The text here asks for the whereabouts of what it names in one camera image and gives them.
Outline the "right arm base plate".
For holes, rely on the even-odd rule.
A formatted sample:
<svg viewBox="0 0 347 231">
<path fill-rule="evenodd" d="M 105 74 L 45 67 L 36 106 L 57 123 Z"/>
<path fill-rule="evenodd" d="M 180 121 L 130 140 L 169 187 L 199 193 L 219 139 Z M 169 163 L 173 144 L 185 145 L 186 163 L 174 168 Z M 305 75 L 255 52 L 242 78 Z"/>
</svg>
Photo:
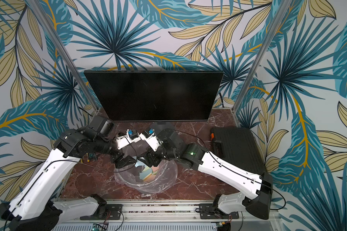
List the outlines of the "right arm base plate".
<svg viewBox="0 0 347 231">
<path fill-rule="evenodd" d="M 226 214 L 219 209 L 214 209 L 212 204 L 199 204 L 199 207 L 195 209 L 195 212 L 199 213 L 200 219 L 238 219 L 239 213 L 232 212 Z"/>
</svg>

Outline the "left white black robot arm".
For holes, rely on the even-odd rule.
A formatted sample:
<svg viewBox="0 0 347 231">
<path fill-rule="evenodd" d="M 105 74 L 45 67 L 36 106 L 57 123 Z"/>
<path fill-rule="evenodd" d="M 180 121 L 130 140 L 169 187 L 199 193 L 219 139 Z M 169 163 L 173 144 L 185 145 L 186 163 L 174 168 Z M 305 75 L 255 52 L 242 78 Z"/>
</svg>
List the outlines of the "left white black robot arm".
<svg viewBox="0 0 347 231">
<path fill-rule="evenodd" d="M 140 140 L 136 130 L 109 140 L 112 120 L 95 116 L 89 125 L 62 133 L 47 160 L 19 195 L 11 202 L 0 204 L 0 219 L 11 231 L 50 231 L 56 225 L 75 218 L 104 219 L 110 212 L 107 202 L 93 194 L 70 204 L 52 202 L 51 196 L 67 173 L 85 154 L 111 155 L 116 169 L 133 165 L 136 160 L 124 157 L 122 148 Z"/>
</svg>

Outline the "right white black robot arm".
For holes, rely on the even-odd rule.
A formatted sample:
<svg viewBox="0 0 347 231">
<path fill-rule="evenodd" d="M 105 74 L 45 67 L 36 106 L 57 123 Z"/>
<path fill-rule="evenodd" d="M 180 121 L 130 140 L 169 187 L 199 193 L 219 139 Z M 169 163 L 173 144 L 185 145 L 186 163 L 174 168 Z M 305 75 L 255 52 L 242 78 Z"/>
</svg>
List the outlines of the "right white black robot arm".
<svg viewBox="0 0 347 231">
<path fill-rule="evenodd" d="M 147 166 L 156 167 L 162 160 L 173 160 L 188 169 L 216 177 L 238 190 L 238 193 L 216 196 L 212 205 L 215 214 L 245 210 L 256 218 L 269 219 L 273 186 L 268 173 L 259 175 L 236 167 L 203 146 L 185 143 L 174 129 L 166 128 L 159 134 L 154 129 L 147 129 L 139 137 L 150 147 L 137 157 Z"/>
</svg>

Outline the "pink sticky note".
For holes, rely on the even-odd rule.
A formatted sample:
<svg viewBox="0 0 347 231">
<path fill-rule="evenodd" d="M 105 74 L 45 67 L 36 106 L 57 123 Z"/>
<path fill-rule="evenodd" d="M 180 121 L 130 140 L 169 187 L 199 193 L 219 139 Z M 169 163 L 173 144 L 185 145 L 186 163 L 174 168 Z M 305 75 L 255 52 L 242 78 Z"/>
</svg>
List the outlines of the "pink sticky note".
<svg viewBox="0 0 347 231">
<path fill-rule="evenodd" d="M 153 174 L 153 175 L 156 175 L 156 174 L 158 173 L 159 169 L 160 169 L 159 167 L 152 167 L 152 168 L 151 168 L 152 174 Z"/>
</svg>

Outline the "blue sticky note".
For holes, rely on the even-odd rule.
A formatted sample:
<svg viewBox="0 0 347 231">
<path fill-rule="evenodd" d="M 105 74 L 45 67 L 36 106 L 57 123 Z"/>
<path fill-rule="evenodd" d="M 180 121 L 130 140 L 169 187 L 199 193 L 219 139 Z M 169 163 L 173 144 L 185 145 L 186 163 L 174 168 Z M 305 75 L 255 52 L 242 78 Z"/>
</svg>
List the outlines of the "blue sticky note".
<svg viewBox="0 0 347 231">
<path fill-rule="evenodd" d="M 149 178 L 152 175 L 152 170 L 145 170 L 139 173 L 139 178 L 143 181 L 145 181 L 147 178 Z"/>
</svg>

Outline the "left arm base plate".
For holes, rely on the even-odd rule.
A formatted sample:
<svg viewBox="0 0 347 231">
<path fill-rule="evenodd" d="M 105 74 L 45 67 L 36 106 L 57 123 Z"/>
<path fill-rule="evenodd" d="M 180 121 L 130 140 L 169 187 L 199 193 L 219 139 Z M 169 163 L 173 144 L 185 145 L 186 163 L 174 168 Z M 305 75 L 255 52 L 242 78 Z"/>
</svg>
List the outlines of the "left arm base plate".
<svg viewBox="0 0 347 231">
<path fill-rule="evenodd" d="M 98 208 L 94 214 L 80 217 L 80 220 L 119 220 L 121 211 L 122 204 L 106 204 Z"/>
</svg>

